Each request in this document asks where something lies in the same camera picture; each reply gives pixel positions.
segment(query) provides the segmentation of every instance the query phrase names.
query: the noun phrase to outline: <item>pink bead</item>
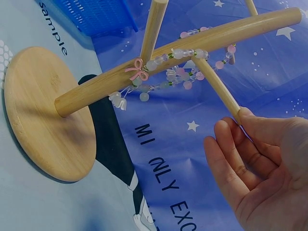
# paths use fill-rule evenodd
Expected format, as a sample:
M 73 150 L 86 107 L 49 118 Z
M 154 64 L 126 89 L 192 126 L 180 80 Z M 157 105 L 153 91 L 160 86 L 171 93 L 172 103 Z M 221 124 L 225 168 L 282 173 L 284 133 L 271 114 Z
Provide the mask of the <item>pink bead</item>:
M 218 69 L 218 70 L 221 70 L 223 68 L 225 64 L 222 62 L 222 61 L 217 61 L 216 64 L 215 64 L 215 67 Z
M 204 75 L 201 73 L 201 71 L 198 71 L 196 76 L 197 76 L 197 80 L 200 80 L 200 81 L 205 78 Z
M 189 36 L 189 34 L 187 32 L 185 32 L 185 31 L 180 34 L 181 39 L 182 38 L 186 38 L 188 36 Z
M 205 26 L 203 26 L 203 27 L 200 28 L 200 31 L 205 31 L 205 30 L 208 30 L 208 28 L 205 27 Z
M 184 86 L 184 88 L 185 88 L 186 90 L 190 90 L 190 89 L 192 88 L 193 84 L 192 84 L 190 81 L 185 81 L 185 82 L 183 83 L 183 86 Z
M 185 73 L 185 69 L 180 67 L 180 68 L 177 69 L 176 73 L 181 76 Z
M 233 45 L 228 46 L 228 52 L 234 54 L 236 52 L 236 47 L 234 47 Z

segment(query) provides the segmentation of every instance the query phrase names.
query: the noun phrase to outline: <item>wooden rod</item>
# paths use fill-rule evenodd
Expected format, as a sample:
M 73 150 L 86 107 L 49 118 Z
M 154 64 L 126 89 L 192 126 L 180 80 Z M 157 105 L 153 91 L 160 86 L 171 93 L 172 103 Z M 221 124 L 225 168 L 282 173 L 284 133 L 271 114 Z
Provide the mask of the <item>wooden rod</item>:
M 145 64 L 152 57 L 168 2 L 169 0 L 152 0 L 151 2 L 140 54 Z
M 239 111 L 240 106 L 231 95 L 227 87 L 223 84 L 213 68 L 207 63 L 205 59 L 197 59 L 192 57 L 193 62 L 205 76 L 212 88 L 216 91 L 217 95 L 221 98 L 227 109 L 230 111 L 236 122 L 241 125 Z
M 299 8 L 288 8 L 275 12 L 259 14 L 257 16 L 240 19 L 228 24 L 217 26 L 186 38 L 178 39 L 170 44 L 155 49 L 153 57 L 170 53 L 170 49 L 203 49 L 208 52 L 223 48 L 257 35 L 300 23 L 302 14 Z M 172 66 L 190 60 L 169 59 L 157 67 L 149 75 L 162 72 Z M 112 92 L 118 91 L 131 84 L 131 72 L 125 72 L 134 66 L 130 60 L 116 68 L 75 87 L 55 100 L 55 107 L 59 115 L 66 117 L 83 107 L 94 103 Z
M 253 0 L 245 0 L 251 16 L 258 15 L 258 11 Z

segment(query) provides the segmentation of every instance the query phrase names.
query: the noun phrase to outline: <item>blue basket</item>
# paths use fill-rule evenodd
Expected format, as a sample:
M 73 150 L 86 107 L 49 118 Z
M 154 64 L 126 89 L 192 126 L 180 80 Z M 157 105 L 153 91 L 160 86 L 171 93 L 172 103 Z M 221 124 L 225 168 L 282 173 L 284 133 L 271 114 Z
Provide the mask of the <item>blue basket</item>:
M 80 31 L 95 36 L 137 25 L 125 0 L 53 0 Z

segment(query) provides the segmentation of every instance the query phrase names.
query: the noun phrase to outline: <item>star print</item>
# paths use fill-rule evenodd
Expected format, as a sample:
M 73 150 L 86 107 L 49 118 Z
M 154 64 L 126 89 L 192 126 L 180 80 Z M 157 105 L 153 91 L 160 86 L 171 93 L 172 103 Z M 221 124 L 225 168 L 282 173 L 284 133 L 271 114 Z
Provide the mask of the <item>star print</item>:
M 306 18 L 308 18 L 308 10 L 304 11 L 304 10 L 300 9 L 300 11 L 305 15 Z
M 213 1 L 215 3 L 215 6 L 220 6 L 222 7 L 222 5 L 224 4 L 223 2 L 221 2 L 220 0 L 218 1 Z
M 197 128 L 198 126 L 200 126 L 200 125 L 196 124 L 195 121 L 193 121 L 193 122 L 191 122 L 191 123 L 187 123 L 187 124 L 188 124 L 188 126 L 189 126 L 187 130 L 188 130 L 188 131 L 189 131 L 189 130 L 194 130 L 194 132 L 196 132 L 196 128 Z
M 290 28 L 290 27 L 285 27 L 285 28 L 281 28 L 277 31 L 277 34 L 276 36 L 279 36 L 279 35 L 284 35 L 286 36 L 290 41 L 291 40 L 291 33 L 294 32 L 295 30 Z

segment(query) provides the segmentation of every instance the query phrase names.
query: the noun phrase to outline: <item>wooden base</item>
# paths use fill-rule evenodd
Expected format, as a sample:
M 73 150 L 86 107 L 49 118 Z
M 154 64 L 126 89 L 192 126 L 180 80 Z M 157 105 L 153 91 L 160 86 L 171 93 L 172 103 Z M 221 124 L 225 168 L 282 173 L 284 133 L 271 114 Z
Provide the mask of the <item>wooden base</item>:
M 40 47 L 12 59 L 4 85 L 8 118 L 24 151 L 46 173 L 70 182 L 90 172 L 96 155 L 89 108 L 63 118 L 54 106 L 57 97 L 76 86 L 65 63 Z

